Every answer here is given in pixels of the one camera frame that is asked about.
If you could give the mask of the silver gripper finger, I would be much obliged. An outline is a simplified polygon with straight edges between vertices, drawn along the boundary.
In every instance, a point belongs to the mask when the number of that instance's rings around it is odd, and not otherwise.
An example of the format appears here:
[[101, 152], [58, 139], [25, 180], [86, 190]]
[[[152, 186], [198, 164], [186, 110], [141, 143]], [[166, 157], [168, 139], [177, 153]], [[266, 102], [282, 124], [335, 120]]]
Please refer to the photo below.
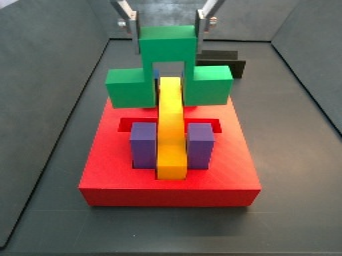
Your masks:
[[110, 0], [113, 7], [115, 8], [121, 20], [118, 21], [118, 25], [126, 29], [127, 33], [133, 37], [133, 43], [135, 52], [141, 53], [139, 47], [139, 33], [141, 33], [141, 25], [139, 25], [139, 12], [135, 11], [127, 0]]
[[202, 52], [202, 43], [205, 34], [210, 28], [217, 25], [218, 19], [216, 13], [220, 10], [226, 0], [208, 0], [204, 7], [196, 13], [196, 34], [198, 39], [197, 52]]

